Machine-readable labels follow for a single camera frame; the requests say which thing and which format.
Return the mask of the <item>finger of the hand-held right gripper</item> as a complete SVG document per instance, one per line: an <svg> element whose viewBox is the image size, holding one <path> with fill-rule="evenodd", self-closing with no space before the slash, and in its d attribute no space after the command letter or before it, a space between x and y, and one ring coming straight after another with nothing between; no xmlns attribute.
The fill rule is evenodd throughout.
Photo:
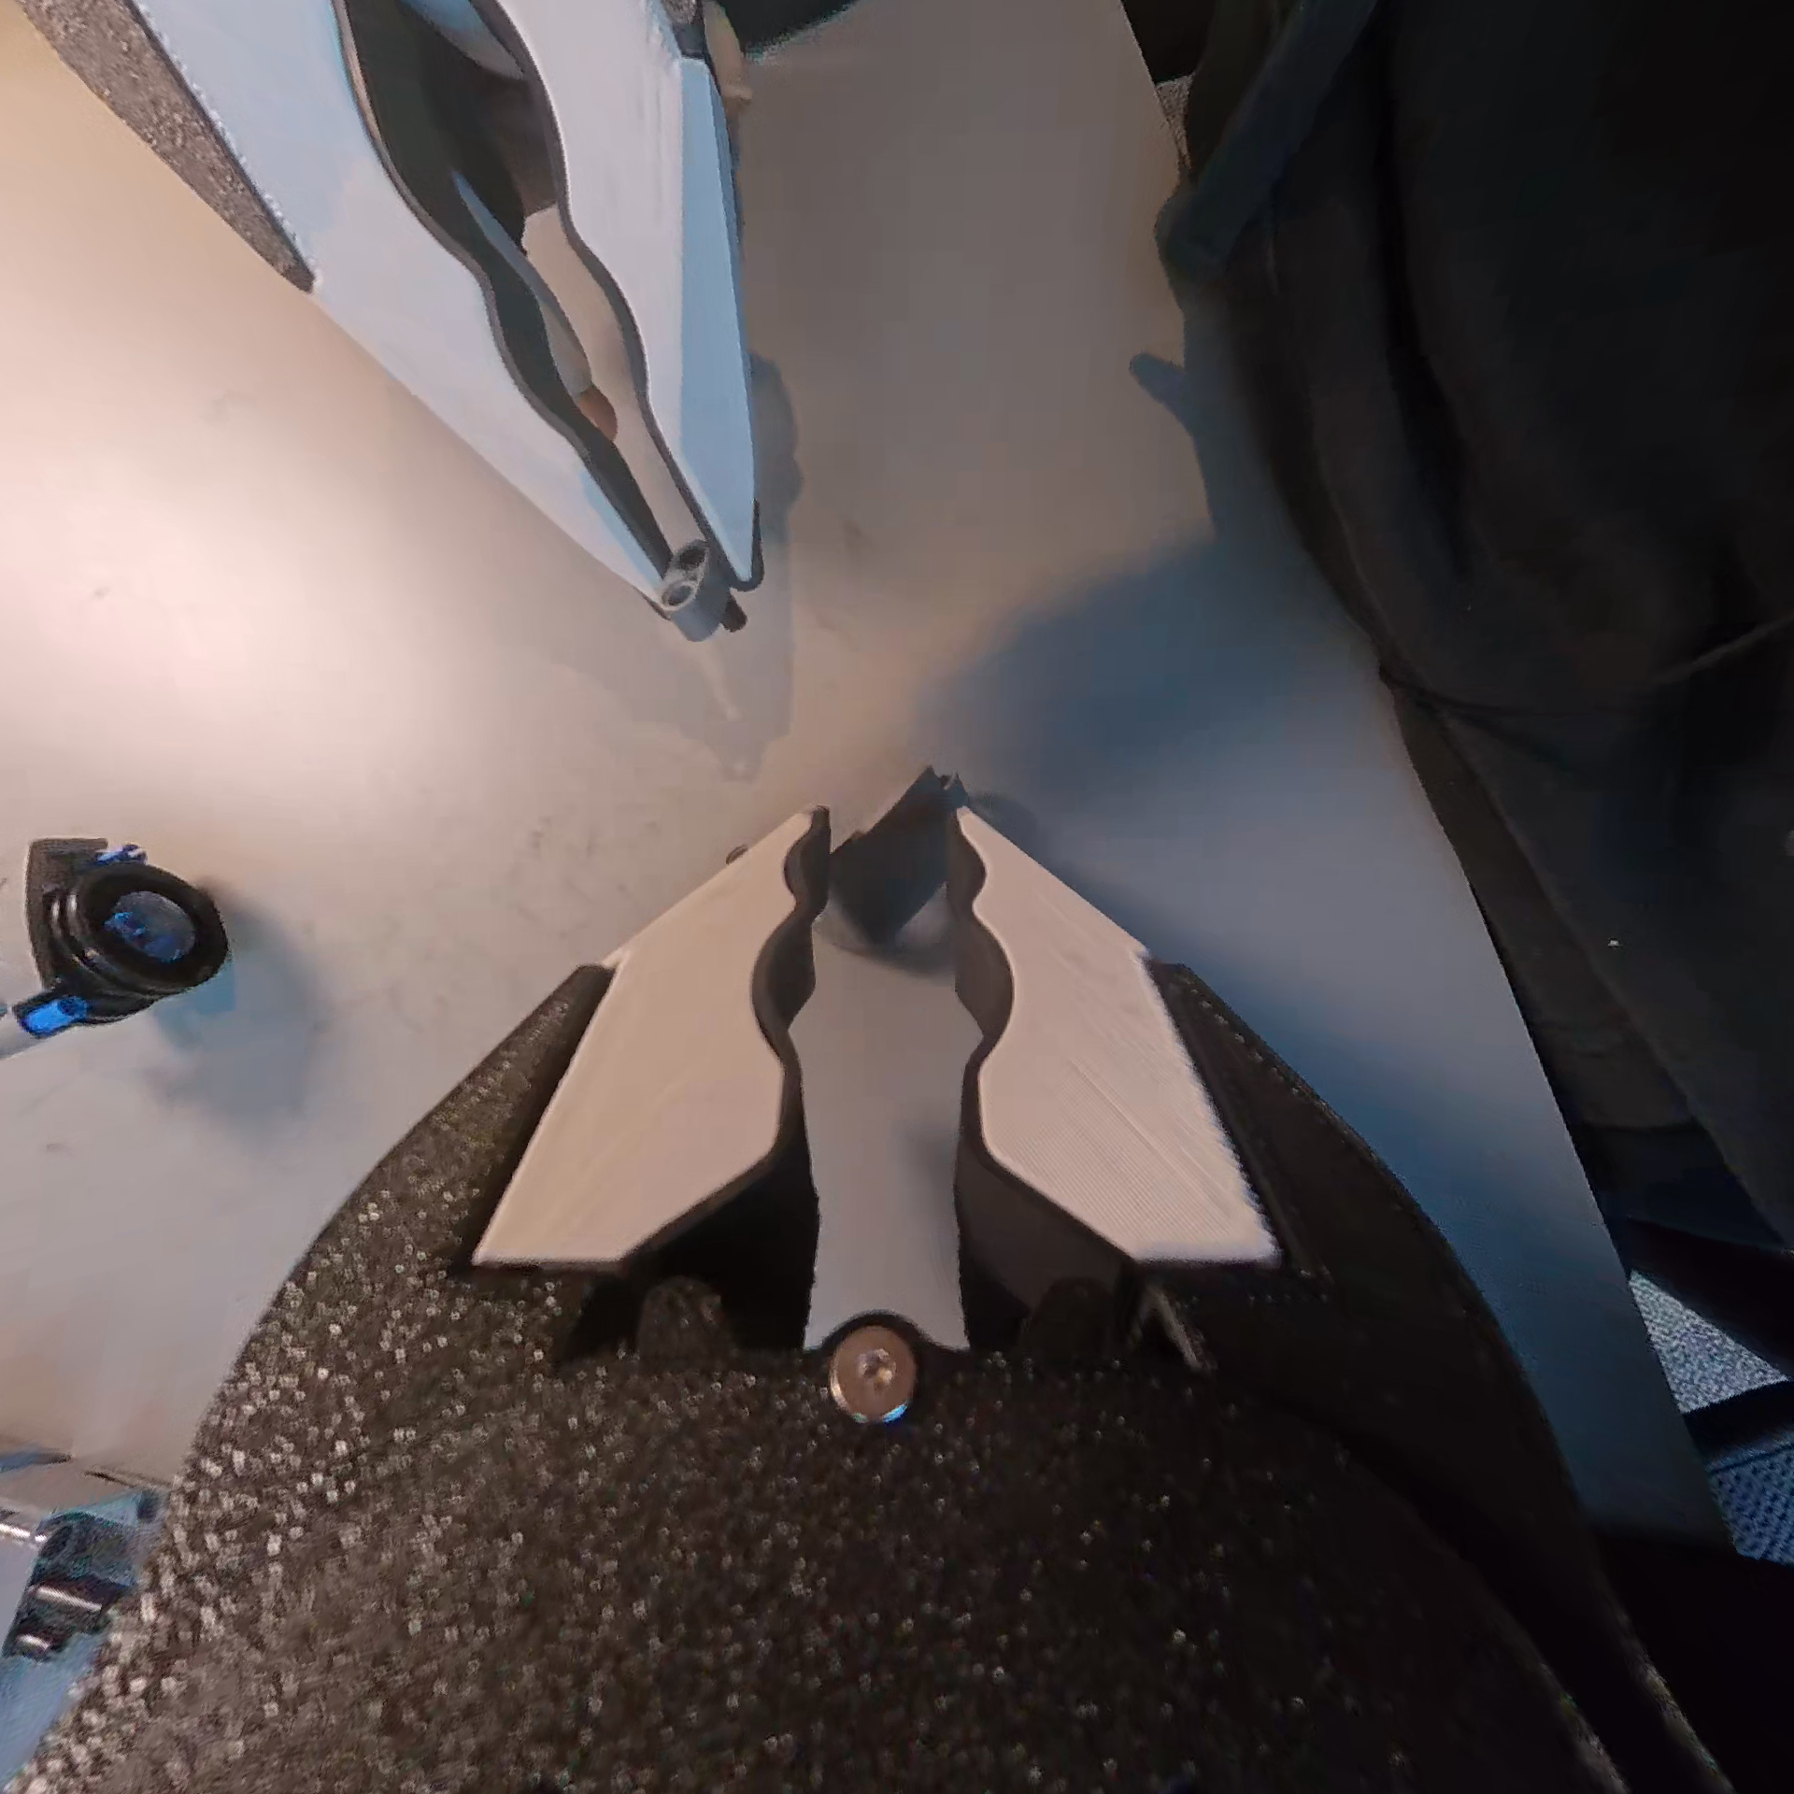
<svg viewBox="0 0 1794 1794"><path fill-rule="evenodd" d="M479 3L544 109L556 202L614 300L646 429L732 584L761 579L741 226L698 9Z"/></svg>
<svg viewBox="0 0 1794 1794"><path fill-rule="evenodd" d="M462 191L402 3L151 1L142 14L322 309L669 616L666 533L559 373L522 254Z"/></svg>

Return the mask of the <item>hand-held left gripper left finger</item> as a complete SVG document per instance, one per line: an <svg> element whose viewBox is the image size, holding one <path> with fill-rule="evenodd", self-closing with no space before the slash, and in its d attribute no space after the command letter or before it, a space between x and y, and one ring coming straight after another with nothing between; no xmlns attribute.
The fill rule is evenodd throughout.
<svg viewBox="0 0 1794 1794"><path fill-rule="evenodd" d="M815 991L831 815L772 828L625 939L474 1266L627 1270L800 1133L792 1023Z"/></svg>

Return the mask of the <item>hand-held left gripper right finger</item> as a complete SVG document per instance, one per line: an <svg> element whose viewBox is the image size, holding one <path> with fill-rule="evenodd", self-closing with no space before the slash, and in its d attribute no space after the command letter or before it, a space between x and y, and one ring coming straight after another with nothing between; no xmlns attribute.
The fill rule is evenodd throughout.
<svg viewBox="0 0 1794 1794"><path fill-rule="evenodd" d="M1279 1264L1145 946L973 808L950 819L948 906L977 1163L1138 1268Z"/></svg>

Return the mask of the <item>grey brick connector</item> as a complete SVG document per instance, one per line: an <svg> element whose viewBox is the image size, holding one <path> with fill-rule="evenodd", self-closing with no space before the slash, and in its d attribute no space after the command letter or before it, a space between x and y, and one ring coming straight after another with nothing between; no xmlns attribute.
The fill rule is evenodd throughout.
<svg viewBox="0 0 1794 1794"><path fill-rule="evenodd" d="M732 593L727 561L704 541L679 548L665 571L657 611L679 633L704 643L721 630L721 609Z"/></svg>

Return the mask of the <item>grey black wheel assembly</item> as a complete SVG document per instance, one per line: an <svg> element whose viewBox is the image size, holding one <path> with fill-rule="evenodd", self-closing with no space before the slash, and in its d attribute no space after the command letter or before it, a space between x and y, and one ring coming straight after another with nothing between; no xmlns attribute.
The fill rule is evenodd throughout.
<svg viewBox="0 0 1794 1794"><path fill-rule="evenodd" d="M31 840L5 923L2 1056L118 1024L201 991L231 961L213 898L101 837Z"/></svg>

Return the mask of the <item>grey brick block assembly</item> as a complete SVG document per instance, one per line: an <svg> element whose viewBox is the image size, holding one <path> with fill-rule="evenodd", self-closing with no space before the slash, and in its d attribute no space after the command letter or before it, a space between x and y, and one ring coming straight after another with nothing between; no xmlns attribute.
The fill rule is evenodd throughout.
<svg viewBox="0 0 1794 1794"><path fill-rule="evenodd" d="M73 1456L2 1443L2 1646L51 1664L102 1633L136 1587L167 1488Z"/></svg>

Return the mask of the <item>grey desk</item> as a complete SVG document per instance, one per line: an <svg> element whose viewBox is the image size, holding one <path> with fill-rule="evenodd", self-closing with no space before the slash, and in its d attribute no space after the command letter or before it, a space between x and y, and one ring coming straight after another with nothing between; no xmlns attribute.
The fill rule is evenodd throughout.
<svg viewBox="0 0 1794 1794"><path fill-rule="evenodd" d="M171 1476L330 1213L577 965L913 773L1397 1170L1581 1495L1724 1533L1373 661L1295 540L1120 3L860 3L755 81L769 569L695 645L5 9L5 882L207 882L228 969L5 1063L5 1436Z"/></svg>

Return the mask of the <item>person's right hand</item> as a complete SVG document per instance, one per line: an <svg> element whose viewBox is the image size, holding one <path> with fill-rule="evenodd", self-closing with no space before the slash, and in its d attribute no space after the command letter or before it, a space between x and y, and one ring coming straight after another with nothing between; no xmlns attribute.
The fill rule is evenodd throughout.
<svg viewBox="0 0 1794 1794"><path fill-rule="evenodd" d="M592 360L573 320L523 247L527 219L549 210L556 200L547 131L536 115L530 89L519 81L499 81L482 100L482 122L484 137L499 157L508 187L514 191L514 200L508 200L502 213L496 210L499 227L512 243L508 260L527 281L544 316L553 365L573 402L596 424L598 434L614 442L618 436L616 406L596 387Z"/></svg>

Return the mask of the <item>grey mesh chair seat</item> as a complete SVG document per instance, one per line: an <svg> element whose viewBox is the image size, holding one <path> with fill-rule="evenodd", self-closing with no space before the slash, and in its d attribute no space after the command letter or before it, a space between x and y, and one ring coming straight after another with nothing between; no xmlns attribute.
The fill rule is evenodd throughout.
<svg viewBox="0 0 1794 1794"><path fill-rule="evenodd" d="M1790 1378L1641 1273L1630 1293L1734 1547L1790 1568Z"/></svg>

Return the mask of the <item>person's black printed sweatshirt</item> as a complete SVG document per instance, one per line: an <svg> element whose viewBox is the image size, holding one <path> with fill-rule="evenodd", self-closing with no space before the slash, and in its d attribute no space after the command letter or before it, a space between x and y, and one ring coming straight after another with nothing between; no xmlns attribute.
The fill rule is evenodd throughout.
<svg viewBox="0 0 1794 1794"><path fill-rule="evenodd" d="M1790 3L1123 3L1612 1216L1790 1249Z"/></svg>

